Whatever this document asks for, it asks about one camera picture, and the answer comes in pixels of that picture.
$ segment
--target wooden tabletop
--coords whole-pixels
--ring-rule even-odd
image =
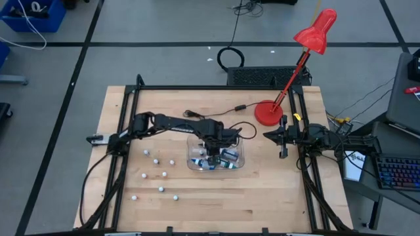
[[[108,87],[98,133],[111,134],[117,124],[124,87]],[[137,113],[151,111],[182,117],[186,109],[200,114],[220,113],[240,104],[273,99],[273,90],[142,90]],[[327,126],[324,103],[319,87],[304,87],[304,97],[311,123]],[[300,113],[299,101],[297,110]],[[284,113],[291,117],[288,97],[282,103]],[[268,227],[275,232],[310,232],[301,171],[295,166],[297,148],[288,146],[289,157],[279,159],[280,148],[263,136],[276,127],[264,127],[254,118],[254,107],[215,116],[226,127],[239,121],[253,123],[258,130],[252,140],[244,140],[245,165],[237,170],[198,172],[186,165],[187,134],[165,132],[135,140],[131,144],[118,231],[165,231],[173,226],[175,232],[261,232]],[[242,136],[252,136],[253,129],[242,126]],[[150,156],[143,151],[147,149]],[[94,147],[89,168],[106,151]],[[153,164],[159,159],[160,164]],[[86,220],[103,199],[111,158],[107,158],[91,173],[85,188],[83,215]],[[326,201],[352,228],[350,213],[337,163],[319,157],[318,167]],[[163,186],[163,193],[158,187]],[[322,228],[319,206],[314,199],[318,228]],[[109,213],[114,210],[110,204]],[[110,226],[112,213],[108,214]],[[79,226],[76,216],[75,227]]]

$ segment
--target black metal frame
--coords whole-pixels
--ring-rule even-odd
[[[275,88],[275,87],[268,87],[268,86],[261,86],[261,87],[244,87],[244,86],[146,86],[141,78],[141,76],[137,76],[137,84],[136,85],[126,85],[125,86],[125,92],[124,92],[124,97],[123,97],[123,103],[121,106],[121,112],[120,112],[120,116],[119,116],[119,123],[117,126],[117,131],[121,132],[123,130],[123,124],[125,121],[125,116],[127,114],[127,106],[129,103],[129,97],[131,94],[133,94],[134,98],[133,98],[133,103],[131,106],[131,113],[130,113],[130,123],[133,120],[133,117],[135,116],[136,112],[137,112],[137,104],[138,104],[138,97],[140,94],[141,90],[279,90],[282,88]],[[302,114],[302,119],[303,119],[303,124],[304,127],[307,127],[309,125],[309,119],[308,119],[308,114],[307,114],[307,110],[306,110],[306,104],[305,104],[305,98],[304,98],[304,94],[303,94],[303,89],[302,86],[292,86],[289,89],[289,100],[290,100],[290,105],[291,105],[291,112],[292,113],[296,113],[297,112],[297,108],[296,108],[296,103],[295,103],[295,99],[294,99],[294,95],[293,93],[296,93],[299,97],[299,104],[301,107],[301,114]],[[297,118],[295,116],[293,117],[293,123],[295,125],[297,125],[299,127],[299,121],[297,120]],[[301,166],[306,166],[306,161],[305,161],[305,153],[303,153],[303,149],[301,147],[298,146],[298,152],[299,152],[299,157],[300,158],[300,164]],[[116,174],[116,164],[117,164],[117,160],[118,160],[118,156],[113,155],[112,156],[112,160],[111,160],[111,164],[110,164],[110,171],[108,173],[108,179],[106,182],[106,190],[105,190],[105,195],[109,194],[110,192],[112,192],[112,187],[113,187],[113,180],[115,178],[115,174]],[[40,235],[45,235],[45,236],[55,236],[55,235],[105,235],[106,233],[117,233],[117,224],[118,224],[118,219],[119,219],[119,211],[120,211],[120,207],[121,207],[121,201],[122,201],[122,193],[123,193],[123,189],[124,189],[124,181],[125,181],[125,171],[127,170],[127,163],[128,163],[128,158],[129,158],[129,153],[127,152],[125,155],[121,156],[122,158],[122,164],[121,164],[121,168],[120,168],[120,173],[123,173],[123,177],[121,178],[121,185],[119,186],[118,190],[116,191],[116,198],[115,198],[115,208],[114,208],[114,212],[113,212],[113,216],[112,216],[112,224],[111,227],[109,228],[105,228],[105,223],[106,223],[106,218],[108,215],[108,203],[100,206],[100,207],[104,207],[104,210],[102,211],[102,213],[100,214],[100,217],[98,217],[99,219],[99,225],[98,225],[98,229],[93,229],[93,226],[96,224],[90,224],[89,227],[83,227],[81,229],[75,229],[73,231],[66,231],[66,232],[57,232],[57,233],[44,233],[44,234],[40,234]],[[316,192],[317,194],[315,195],[315,197],[317,198],[317,200],[321,200],[327,205],[327,203],[325,202],[325,200],[323,200],[323,191],[322,191],[322,185],[321,185],[321,179],[320,179],[320,173],[318,170],[318,164],[316,162],[316,158],[315,157],[311,157],[311,161],[312,161],[312,173],[313,173],[313,177],[314,177],[314,187],[316,188]],[[305,181],[307,178],[310,179],[309,173],[307,172],[306,169],[302,168],[302,177],[303,180]],[[309,217],[309,222],[310,222],[310,227],[311,227],[311,231],[314,234],[320,234],[320,235],[373,235],[373,234],[366,234],[366,233],[357,233],[355,231],[332,231],[330,230],[330,226],[329,226],[329,218],[326,214],[326,211],[329,210],[330,212],[332,211],[329,206],[329,209],[323,209],[322,207],[320,207],[320,212],[321,212],[321,216],[322,216],[322,225],[323,225],[323,229],[318,229],[317,227],[317,223],[316,223],[316,216],[315,216],[315,210],[314,210],[314,204],[313,204],[313,200],[312,200],[312,193],[311,191],[314,191],[314,189],[311,190],[312,186],[307,186],[306,184],[304,185],[304,191],[305,191],[305,196],[306,196],[306,204],[307,204],[307,208],[308,208],[308,217]],[[173,233],[172,232],[172,227],[168,226],[167,231],[166,232],[142,232],[141,235],[142,236],[212,236],[213,234],[217,234],[219,235],[223,235],[223,236],[268,236],[268,235],[285,235],[284,233],[269,233],[267,228],[262,228],[262,233]]]

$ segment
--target concrete floor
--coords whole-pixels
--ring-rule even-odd
[[[238,0],[135,1],[105,0],[94,29],[92,42],[145,43],[135,47],[89,47],[81,68],[51,163],[33,210],[26,233],[66,231],[73,226],[81,183],[91,147],[85,137],[95,132],[106,87],[133,84],[140,73],[147,85],[224,85],[226,74],[217,65],[218,42],[231,40],[236,16],[228,7]],[[404,41],[420,47],[416,19],[417,0],[387,0]],[[11,48],[2,74],[25,75],[30,83],[0,85],[0,101],[12,104],[14,117],[2,130],[0,139],[0,229],[13,235],[74,72],[98,0],[79,2],[68,11],[59,31],[46,34],[48,42],[61,47],[42,51]],[[255,47],[253,42],[292,42],[307,27],[316,6],[314,0],[299,0],[295,6],[264,5],[260,18],[242,16],[235,42],[245,54],[246,66],[293,65],[300,47]],[[399,54],[398,40],[379,0],[322,1],[338,18],[328,41],[345,47],[329,47],[323,56],[312,54],[307,66],[320,86],[328,112],[344,107],[394,77]],[[15,33],[0,23],[1,36],[16,42],[38,42],[31,33]],[[166,42],[152,45],[148,43]],[[197,47],[176,47],[170,42],[198,42]],[[355,43],[389,43],[379,47],[354,47]],[[236,55],[223,55],[226,66],[239,64]],[[368,107],[392,83],[379,89],[357,106],[343,113],[352,117]],[[389,96],[357,120],[367,122],[384,112]],[[348,191],[347,199],[355,229],[365,232],[414,235],[420,230],[418,214],[388,200],[383,203],[379,229],[362,227],[369,220],[373,203]]]

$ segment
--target paper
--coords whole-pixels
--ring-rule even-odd
[[[354,166],[348,159],[350,159],[355,165],[363,168],[365,162],[365,156],[359,152],[346,151],[348,157],[344,160],[344,179],[359,181],[362,170]]]

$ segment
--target table leg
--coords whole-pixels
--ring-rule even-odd
[[[379,223],[379,215],[381,214],[383,197],[379,196],[378,201],[374,202],[372,208],[372,215],[370,216],[370,222],[367,224],[363,224],[365,227],[368,227],[372,230],[376,230],[378,228]]]

